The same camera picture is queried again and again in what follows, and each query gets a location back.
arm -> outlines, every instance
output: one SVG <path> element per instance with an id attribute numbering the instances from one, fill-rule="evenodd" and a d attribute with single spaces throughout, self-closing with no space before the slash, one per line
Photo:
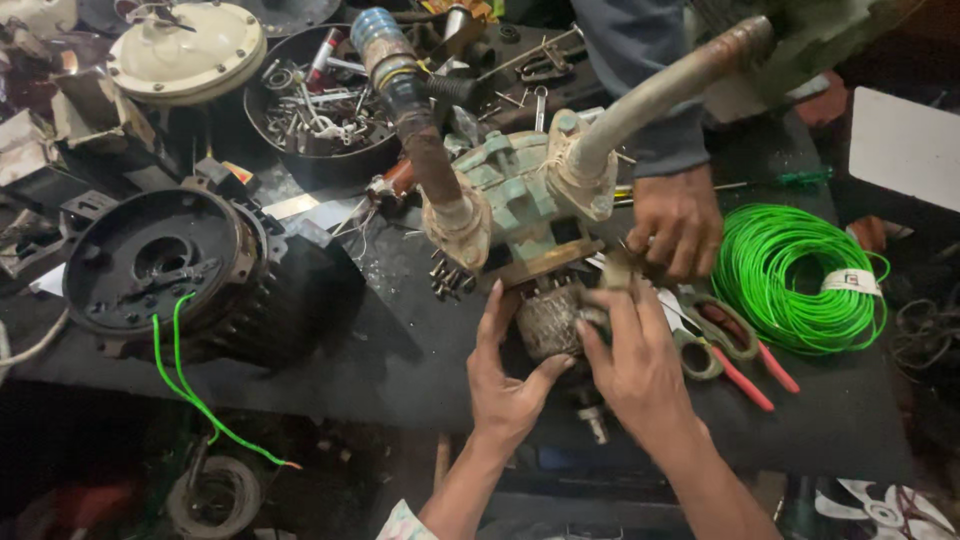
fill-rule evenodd
<path id="1" fill-rule="evenodd" d="M 689 52 L 680 0 L 572 3 L 590 64 L 614 99 Z M 636 227 L 627 245 L 677 280 L 708 275 L 723 236 L 702 116 L 698 102 L 686 102 L 635 135 Z"/>
<path id="2" fill-rule="evenodd" d="M 440 540 L 473 538 L 507 459 L 537 422 L 554 381 L 573 365 L 569 356 L 552 356 L 526 381 L 503 373 L 499 347 L 518 306 L 519 297 L 504 295 L 498 280 L 467 359 L 473 433 L 419 516 Z"/>
<path id="3" fill-rule="evenodd" d="M 597 388 L 623 427 L 650 454 L 677 493 L 699 540 L 779 539 L 771 519 L 723 461 L 684 387 L 680 356 L 657 293 L 648 282 L 595 290 L 610 311 L 613 343 L 579 321 Z"/>

wrench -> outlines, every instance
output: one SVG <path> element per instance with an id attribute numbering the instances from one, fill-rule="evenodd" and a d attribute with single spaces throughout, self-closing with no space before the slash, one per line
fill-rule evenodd
<path id="1" fill-rule="evenodd" d="M 538 132 L 543 131 L 543 118 L 546 115 L 546 94 L 546 86 L 537 86 L 534 89 L 534 95 L 537 96 L 537 121 L 534 129 Z"/>

pliers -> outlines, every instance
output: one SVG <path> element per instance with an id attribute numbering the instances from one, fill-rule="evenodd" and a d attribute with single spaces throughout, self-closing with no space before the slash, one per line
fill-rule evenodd
<path id="1" fill-rule="evenodd" d="M 694 380 L 711 380 L 726 374 L 747 397 L 770 412 L 774 410 L 773 403 L 730 360 L 749 361 L 759 356 L 767 371 L 788 392 L 800 392 L 800 386 L 757 339 L 753 327 L 730 306 L 708 294 L 684 293 L 678 300 L 665 288 L 658 290 L 658 296 L 673 332 L 674 344 L 681 351 L 681 367 L 685 375 Z M 700 365 L 691 365 L 688 358 L 684 358 L 684 352 L 688 356 L 699 355 Z"/>

human hand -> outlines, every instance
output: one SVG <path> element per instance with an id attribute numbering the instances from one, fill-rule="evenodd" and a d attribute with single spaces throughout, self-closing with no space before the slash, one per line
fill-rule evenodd
<path id="1" fill-rule="evenodd" d="M 667 275 L 676 280 L 710 273 L 723 239 L 723 217 L 708 164 L 673 176 L 636 179 L 634 217 L 636 226 L 627 236 L 631 251 L 649 247 L 647 260 L 668 265 Z M 648 246 L 651 235 L 655 238 Z"/>
<path id="2" fill-rule="evenodd" d="M 493 286 L 477 329 L 477 346 L 467 358 L 473 432 L 478 440 L 509 456 L 533 428 L 554 381 L 574 363 L 568 355 L 551 356 L 527 380 L 507 377 L 500 363 L 500 343 L 520 305 L 519 295 Z"/>
<path id="3" fill-rule="evenodd" d="M 633 296 L 622 290 L 588 292 L 589 302 L 610 312 L 612 349 L 584 320 L 577 321 L 577 332 L 607 405 L 662 467 L 682 448 L 709 441 L 708 432 L 690 404 L 657 292 L 637 279 L 632 289 Z"/>

